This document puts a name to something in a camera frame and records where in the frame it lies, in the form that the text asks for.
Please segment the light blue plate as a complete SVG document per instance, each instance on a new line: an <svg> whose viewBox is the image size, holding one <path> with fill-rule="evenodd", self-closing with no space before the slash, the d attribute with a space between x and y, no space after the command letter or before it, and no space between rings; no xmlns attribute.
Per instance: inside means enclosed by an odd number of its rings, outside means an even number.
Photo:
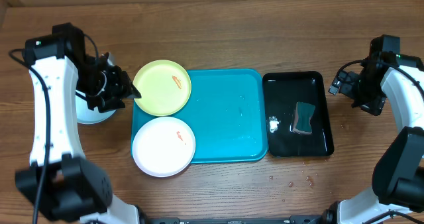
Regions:
<svg viewBox="0 0 424 224"><path fill-rule="evenodd" d="M76 115L78 123L84 125L93 125L96 123L103 122L114 115L116 112L108 111L105 113L100 113L98 108L90 110L87 106L87 101L84 100L86 95L78 90L76 90Z"/></svg>

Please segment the pink white plate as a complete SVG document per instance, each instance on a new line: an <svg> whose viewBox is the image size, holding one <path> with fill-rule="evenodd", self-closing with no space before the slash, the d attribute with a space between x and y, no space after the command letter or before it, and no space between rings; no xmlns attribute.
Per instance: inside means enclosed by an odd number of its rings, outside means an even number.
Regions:
<svg viewBox="0 0 424 224"><path fill-rule="evenodd" d="M132 142L132 157L145 174L166 178L187 168L195 149L194 133L185 122L174 117L159 117L137 131Z"/></svg>

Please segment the green scrubbing sponge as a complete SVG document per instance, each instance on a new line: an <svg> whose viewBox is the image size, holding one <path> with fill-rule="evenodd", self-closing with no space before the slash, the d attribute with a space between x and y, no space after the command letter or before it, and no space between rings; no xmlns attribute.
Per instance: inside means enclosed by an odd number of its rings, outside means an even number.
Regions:
<svg viewBox="0 0 424 224"><path fill-rule="evenodd" d="M291 129L294 133L311 135L311 119L315 112L315 106L310 103L297 102Z"/></svg>

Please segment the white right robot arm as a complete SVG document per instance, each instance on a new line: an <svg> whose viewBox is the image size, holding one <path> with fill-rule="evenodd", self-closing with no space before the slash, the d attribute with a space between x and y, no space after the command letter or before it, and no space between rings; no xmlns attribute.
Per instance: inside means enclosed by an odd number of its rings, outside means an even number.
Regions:
<svg viewBox="0 0 424 224"><path fill-rule="evenodd" d="M358 60L360 74L340 67L329 92L343 93L353 106L373 98L389 100L397 137L374 168L371 187L326 209L314 223L383 223L423 212L423 63L394 52L375 52Z"/></svg>

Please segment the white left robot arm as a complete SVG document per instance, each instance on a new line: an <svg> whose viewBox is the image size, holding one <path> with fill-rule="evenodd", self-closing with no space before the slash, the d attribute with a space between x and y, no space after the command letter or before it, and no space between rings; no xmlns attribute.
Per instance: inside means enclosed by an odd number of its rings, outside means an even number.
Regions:
<svg viewBox="0 0 424 224"><path fill-rule="evenodd" d="M77 98L106 113L140 97L128 74L107 56L85 51L87 35L56 32L27 40L18 63L32 79L34 141L29 166L15 174L32 203L32 222L147 223L139 207L112 190L107 173L87 160L78 133Z"/></svg>

